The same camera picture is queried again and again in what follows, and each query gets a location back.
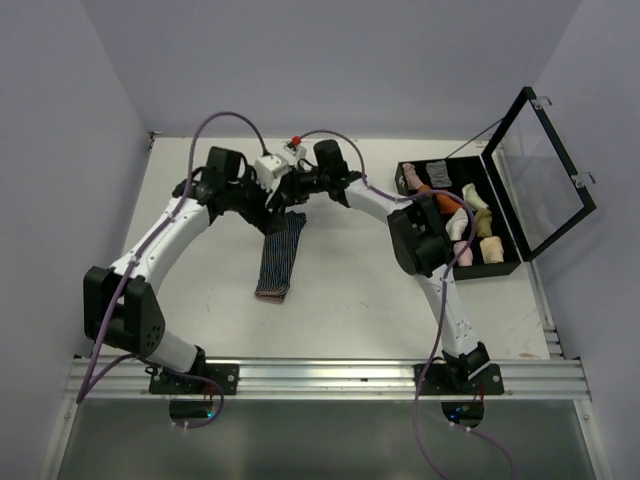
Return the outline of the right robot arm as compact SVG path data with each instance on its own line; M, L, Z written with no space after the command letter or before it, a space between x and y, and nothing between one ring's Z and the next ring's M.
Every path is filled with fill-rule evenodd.
M397 263L421 287L438 324L437 346L447 364L451 389L468 392L481 380L489 363L485 345L462 306L452 273L453 247L436 202L428 196L393 196L373 186L362 171L352 171L338 143L324 140L313 147L317 165L292 167L277 193L287 206L301 204L312 194L326 193L333 201L386 224Z

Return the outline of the striped blue cloth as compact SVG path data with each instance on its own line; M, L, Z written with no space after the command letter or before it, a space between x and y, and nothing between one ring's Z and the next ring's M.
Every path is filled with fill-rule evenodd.
M306 226L305 213L285 214L281 232L266 236L263 242L258 282L254 295L265 301L282 303L289 291L300 236Z

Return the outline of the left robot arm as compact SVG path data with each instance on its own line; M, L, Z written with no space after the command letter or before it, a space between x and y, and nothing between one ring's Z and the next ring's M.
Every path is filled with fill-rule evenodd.
M239 214L263 234L282 227L282 213L268 202L294 162L291 150L247 163L238 151L211 148L205 165L176 186L143 237L110 266L85 274L84 333L93 350L120 349L173 370L185 392L201 390L208 379L201 350L168 329L156 295L184 251L224 213Z

